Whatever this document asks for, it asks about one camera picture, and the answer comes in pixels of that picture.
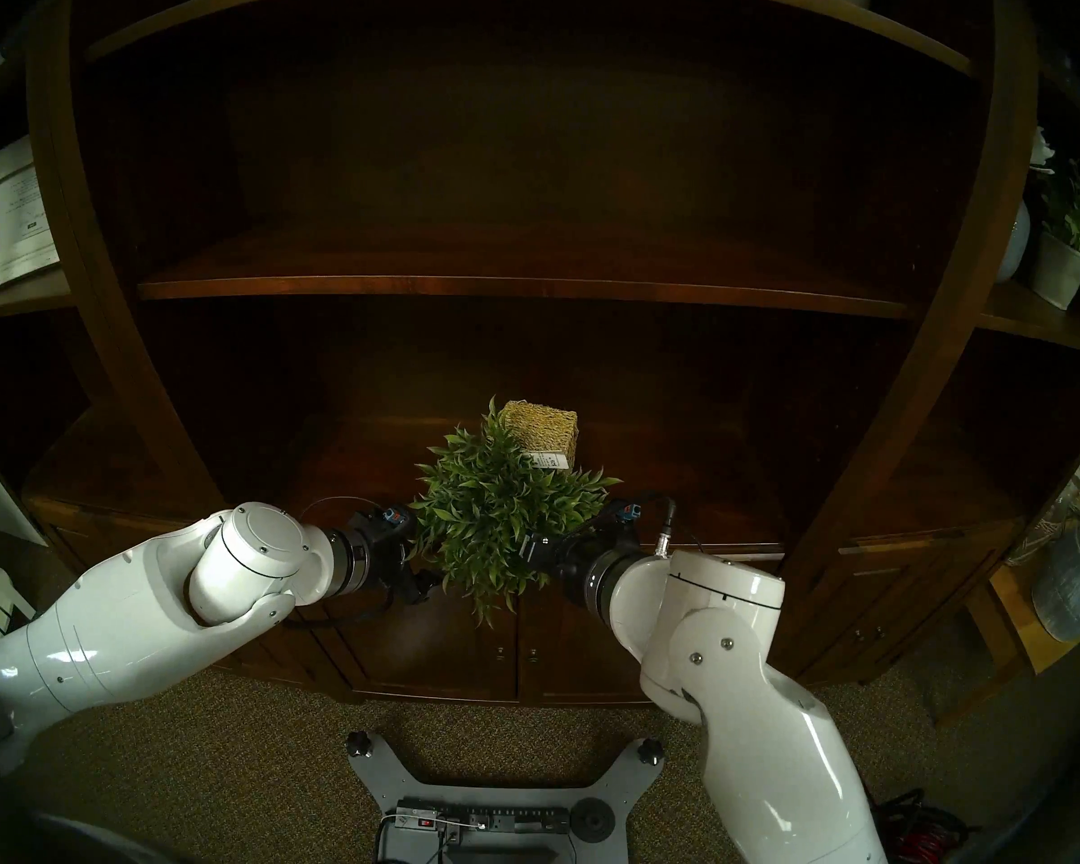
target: shelf board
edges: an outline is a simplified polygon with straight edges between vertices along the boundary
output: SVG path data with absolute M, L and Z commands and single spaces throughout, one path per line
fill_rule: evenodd
M 76 300 L 67 283 L 65 270 L 55 265 L 42 272 L 4 284 L 0 288 L 0 319 L 4 315 L 75 307 Z
M 1045 546 L 1020 566 L 1001 564 L 991 577 L 991 590 L 1036 675 L 1056 664 L 1080 643 L 1080 638 L 1056 640 L 1041 624 L 1036 608 L 1031 606 L 1031 585 L 1047 565 L 1050 551 Z
M 164 9 L 163 12 L 141 18 L 133 25 L 130 24 L 121 30 L 117 30 L 103 39 L 94 41 L 83 52 L 83 58 L 91 65 L 106 55 L 119 52 L 126 45 L 138 43 L 141 39 L 151 37 L 163 30 L 170 30 L 173 27 L 186 25 L 191 21 L 214 15 L 218 12 L 225 12 L 228 9 L 234 9 L 238 5 L 259 1 L 262 0 L 188 0 L 187 2 L 173 5 L 171 9 Z M 842 0 L 766 1 L 779 2 L 793 6 L 793 9 L 800 9 L 804 12 L 835 18 L 846 25 L 851 25 L 851 27 L 860 27 L 862 30 L 867 30 L 894 43 L 905 45 L 907 49 L 913 50 L 913 52 L 929 56 L 931 59 L 947 65 L 959 73 L 973 76 L 972 62 L 970 62 L 968 56 L 960 54 L 954 49 L 949 49 L 943 43 L 937 43 L 935 39 L 923 36 L 909 27 L 904 27 L 902 24 L 899 25 L 890 18 L 868 12 L 867 9 L 861 9 L 850 2 Z
M 378 503 L 410 501 L 422 491 L 417 463 L 431 462 L 428 446 L 441 445 L 456 420 L 390 418 L 368 421 L 314 416 L 285 457 L 274 503 L 306 522 L 334 527 L 361 502 L 325 496 L 361 496 Z M 465 421 L 470 428 L 472 421 Z M 581 423 L 577 467 L 604 468 L 624 482 L 615 496 L 660 489 L 677 500 L 676 540 L 690 543 L 688 527 L 705 545 L 779 543 L 784 523 L 758 478 L 752 454 L 735 430 Z M 697 461 L 697 453 L 704 460 Z M 654 541 L 659 507 L 647 509 L 642 539 Z
M 978 327 L 1080 350 L 1080 315 L 1056 309 L 1014 281 L 994 286 L 980 315 Z
M 254 229 L 148 275 L 138 293 L 141 300 L 427 294 L 907 313 L 904 302 L 760 245 L 591 226 Z
M 891 480 L 853 525 L 853 538 L 977 527 L 1025 516 L 1024 505 L 976 461 L 955 423 L 930 419 Z
M 121 408 L 89 407 L 37 463 L 23 498 L 67 501 L 150 517 L 200 516 L 164 477 Z

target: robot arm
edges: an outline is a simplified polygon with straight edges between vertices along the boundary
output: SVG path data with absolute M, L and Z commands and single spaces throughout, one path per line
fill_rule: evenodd
M 97 564 L 0 638 L 1 771 L 49 725 L 165 690 L 297 605 L 375 584 L 410 589 L 405 599 L 416 603 L 432 582 L 404 564 L 413 521 L 390 508 L 325 531 L 246 502 Z
M 648 555 L 623 502 L 615 512 L 589 532 L 532 539 L 525 556 L 640 661 L 653 703 L 704 726 L 704 788 L 745 861 L 886 864 L 832 716 L 767 664 L 783 580 L 704 553 L 669 558 L 667 545 Z

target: picture frame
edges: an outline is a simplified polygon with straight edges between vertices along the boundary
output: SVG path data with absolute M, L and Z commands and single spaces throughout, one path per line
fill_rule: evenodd
M 0 150 L 0 286 L 58 261 L 24 136 Z

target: white flower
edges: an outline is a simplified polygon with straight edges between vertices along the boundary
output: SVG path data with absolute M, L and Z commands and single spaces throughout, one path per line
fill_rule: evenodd
M 1051 167 L 1044 166 L 1044 164 L 1055 153 L 1055 151 L 1048 147 L 1048 143 L 1044 141 L 1043 126 L 1037 126 L 1037 131 L 1031 135 L 1031 158 L 1028 159 L 1028 166 L 1038 173 L 1052 175 L 1054 171 Z

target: metal base plate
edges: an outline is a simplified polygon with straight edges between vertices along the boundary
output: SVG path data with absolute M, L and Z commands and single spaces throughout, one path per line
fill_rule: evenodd
M 368 734 L 370 748 L 365 755 L 351 755 L 352 771 L 367 786 L 372 797 L 384 814 L 394 813 L 401 799 L 423 799 L 436 802 L 441 808 L 476 809 L 567 809 L 584 798 L 596 798 L 609 805 L 616 816 L 616 827 L 609 837 L 600 842 L 584 842 L 571 832 L 564 834 L 544 833 L 486 833 L 476 829 L 460 829 L 460 841 L 456 846 L 445 846 L 445 858 L 453 860 L 449 851 L 458 852 L 456 860 L 465 862 L 475 859 L 486 861 L 538 860 L 536 852 L 546 852 L 546 860 L 561 864 L 626 864 L 627 862 L 627 815 L 635 801 L 644 795 L 664 768 L 663 757 L 653 762 L 640 760 L 638 750 L 644 741 L 633 741 L 625 748 L 605 775 L 592 786 L 572 788 L 505 789 L 498 786 L 445 786 L 421 783 L 408 773 L 396 758 L 396 754 L 379 734 Z M 424 864 L 435 861 L 440 843 L 435 831 L 405 829 L 394 826 L 392 819 L 384 828 L 380 845 L 380 860 L 394 860 L 407 864 Z M 489 852 L 503 852 L 490 855 Z

